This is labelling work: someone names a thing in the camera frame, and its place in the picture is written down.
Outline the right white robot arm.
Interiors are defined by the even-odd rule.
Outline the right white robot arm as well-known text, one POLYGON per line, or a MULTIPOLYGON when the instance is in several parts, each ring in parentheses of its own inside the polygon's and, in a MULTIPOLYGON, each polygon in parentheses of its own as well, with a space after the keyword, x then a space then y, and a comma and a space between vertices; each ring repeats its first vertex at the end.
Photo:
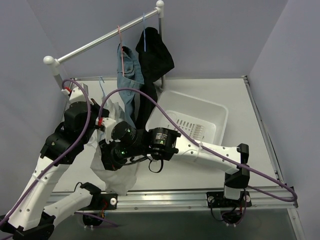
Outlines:
POLYGON ((224 147, 210 143, 192 142, 191 138, 168 128, 157 127, 148 131, 136 129, 125 121, 110 118, 100 120, 98 130, 105 138, 99 141, 101 161, 105 170, 117 171, 124 166, 149 161, 185 161, 209 166, 224 172, 223 203, 234 206, 240 201, 241 191, 247 188, 250 173, 238 166, 247 164, 249 146, 224 147), (232 164, 226 158, 236 162, 232 164))

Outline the light blue wire hanger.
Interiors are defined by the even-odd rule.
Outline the light blue wire hanger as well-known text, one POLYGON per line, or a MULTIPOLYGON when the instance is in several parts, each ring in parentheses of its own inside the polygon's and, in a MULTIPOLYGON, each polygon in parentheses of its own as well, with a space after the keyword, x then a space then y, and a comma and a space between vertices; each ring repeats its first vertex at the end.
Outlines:
POLYGON ((99 83, 99 87, 100 87, 100 90, 101 90, 101 93, 102 93, 102 97, 101 98, 104 99, 106 97, 106 92, 104 90, 105 81, 104 81, 102 76, 99 77, 98 83, 99 83))

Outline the white skirt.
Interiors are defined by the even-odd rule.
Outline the white skirt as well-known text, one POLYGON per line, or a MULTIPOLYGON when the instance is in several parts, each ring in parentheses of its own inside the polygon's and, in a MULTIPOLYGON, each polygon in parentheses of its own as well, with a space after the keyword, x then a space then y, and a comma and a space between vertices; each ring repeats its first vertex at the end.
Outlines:
POLYGON ((125 196, 133 188, 137 181, 136 165, 124 166, 111 157, 111 150, 115 141, 111 138, 113 127, 125 120, 125 112, 118 102, 108 99, 103 106, 108 111, 108 117, 104 121, 105 130, 97 131, 97 146, 90 165, 91 170, 105 183, 107 193, 116 193, 125 196))

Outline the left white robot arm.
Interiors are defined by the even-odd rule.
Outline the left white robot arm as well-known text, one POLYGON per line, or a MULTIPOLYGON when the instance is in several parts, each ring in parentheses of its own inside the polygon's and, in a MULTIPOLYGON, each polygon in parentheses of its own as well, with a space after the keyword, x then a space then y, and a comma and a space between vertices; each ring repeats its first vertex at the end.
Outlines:
POLYGON ((45 140, 37 165, 19 200, 0 217, 0 230, 14 240, 47 240, 55 227, 81 209, 95 210, 104 197, 99 187, 85 182, 73 193, 47 205, 54 188, 76 157, 85 149, 94 131, 99 105, 90 101, 88 87, 65 87, 70 105, 64 120, 45 140))

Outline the blue denim skirt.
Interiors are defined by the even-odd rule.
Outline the blue denim skirt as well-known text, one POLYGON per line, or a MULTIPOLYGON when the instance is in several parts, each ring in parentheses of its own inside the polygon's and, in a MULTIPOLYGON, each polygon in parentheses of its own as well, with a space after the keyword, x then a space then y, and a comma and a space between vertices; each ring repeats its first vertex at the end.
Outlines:
MULTIPOLYGON (((117 88, 130 88, 140 90, 144 85, 144 77, 139 59, 134 52, 123 45, 124 77, 122 75, 121 47, 117 48, 117 88)), ((135 92, 122 90, 119 95, 124 103, 125 121, 135 127, 135 92)))

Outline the pink wire hanger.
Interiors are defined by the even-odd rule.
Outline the pink wire hanger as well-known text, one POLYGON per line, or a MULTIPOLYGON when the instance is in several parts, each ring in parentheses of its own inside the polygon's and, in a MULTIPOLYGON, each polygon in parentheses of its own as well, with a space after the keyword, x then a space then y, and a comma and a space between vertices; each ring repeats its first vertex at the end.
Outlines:
POLYGON ((118 35, 120 39, 120 54, 121 54, 121 67, 122 67, 122 76, 125 77, 125 66, 124 66, 124 52, 123 52, 123 38, 121 33, 121 28, 117 25, 118 35))

